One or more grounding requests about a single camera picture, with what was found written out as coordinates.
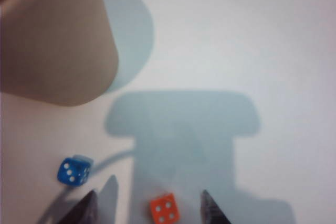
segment orange die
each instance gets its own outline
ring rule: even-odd
[[[180,218],[173,194],[158,197],[150,205],[155,224],[172,224]]]

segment tabletop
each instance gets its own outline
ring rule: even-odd
[[[91,189],[100,223],[151,223],[206,189],[233,224],[336,219],[336,0],[104,0],[120,66],[63,107],[1,94],[3,223],[55,223]],[[83,186],[65,157],[94,160]]]

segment blurry foreground object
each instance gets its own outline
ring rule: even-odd
[[[1,91],[79,105],[113,81],[118,54],[103,0],[0,0]]]
[[[231,224],[206,190],[201,195],[201,216],[203,224]]]
[[[97,220],[97,194],[92,190],[58,224],[95,224]]]

